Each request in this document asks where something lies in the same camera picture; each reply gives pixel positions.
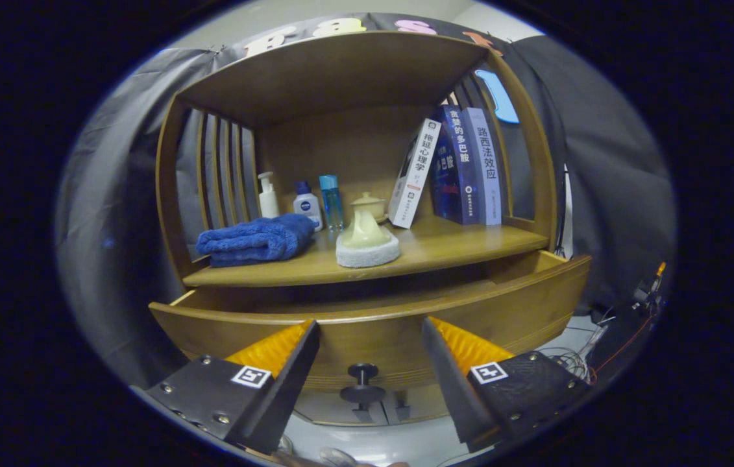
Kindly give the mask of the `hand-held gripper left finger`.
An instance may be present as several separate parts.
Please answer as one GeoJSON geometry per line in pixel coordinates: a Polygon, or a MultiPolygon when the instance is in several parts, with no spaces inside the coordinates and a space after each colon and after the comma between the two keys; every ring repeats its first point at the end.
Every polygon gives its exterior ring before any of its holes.
{"type": "Polygon", "coordinates": [[[269,455],[319,351],[314,320],[218,359],[201,355],[146,391],[146,402],[207,437],[269,455]]]}

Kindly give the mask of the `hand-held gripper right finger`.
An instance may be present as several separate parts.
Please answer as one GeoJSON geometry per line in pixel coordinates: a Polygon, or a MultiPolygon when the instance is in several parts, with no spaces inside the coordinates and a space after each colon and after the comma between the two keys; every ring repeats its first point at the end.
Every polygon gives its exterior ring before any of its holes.
{"type": "Polygon", "coordinates": [[[512,447],[572,412],[591,385],[541,352],[515,354],[435,317],[421,336],[459,441],[512,447]]]}

